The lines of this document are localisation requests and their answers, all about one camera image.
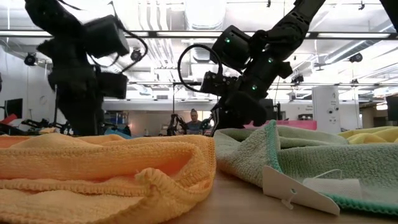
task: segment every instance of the wooden table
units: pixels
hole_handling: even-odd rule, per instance
[[[339,217],[294,205],[287,209],[280,200],[262,194],[262,190],[235,177],[218,172],[212,193],[191,211],[167,222],[190,223],[398,223],[394,218],[341,213]]]

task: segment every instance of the person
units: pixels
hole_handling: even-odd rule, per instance
[[[201,121],[198,120],[198,112],[195,109],[191,110],[191,121],[187,123],[189,133],[200,133]]]

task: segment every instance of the light green towel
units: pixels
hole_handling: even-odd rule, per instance
[[[342,209],[398,215],[398,144],[349,145],[339,136],[277,127],[275,121],[258,130],[219,130],[214,138],[218,168],[247,182],[262,187],[264,166],[299,182],[341,169],[344,179],[359,179],[363,195],[325,194]]]

